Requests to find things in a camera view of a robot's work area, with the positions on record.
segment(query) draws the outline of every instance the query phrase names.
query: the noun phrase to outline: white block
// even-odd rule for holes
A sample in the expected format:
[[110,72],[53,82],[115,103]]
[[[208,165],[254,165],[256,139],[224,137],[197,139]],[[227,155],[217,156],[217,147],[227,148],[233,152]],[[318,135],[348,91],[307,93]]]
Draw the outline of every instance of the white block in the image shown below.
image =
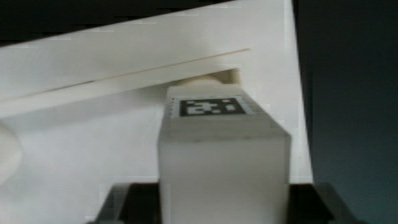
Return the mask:
[[171,87],[158,151],[163,223],[282,224],[290,135],[236,85]]

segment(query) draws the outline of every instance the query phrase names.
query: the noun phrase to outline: gray surface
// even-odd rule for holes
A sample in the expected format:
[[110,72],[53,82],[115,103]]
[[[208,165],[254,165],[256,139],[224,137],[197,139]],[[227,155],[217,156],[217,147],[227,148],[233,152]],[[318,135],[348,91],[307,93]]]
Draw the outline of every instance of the gray surface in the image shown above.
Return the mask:
[[398,220],[396,12],[396,1],[298,1],[314,181],[371,224]]

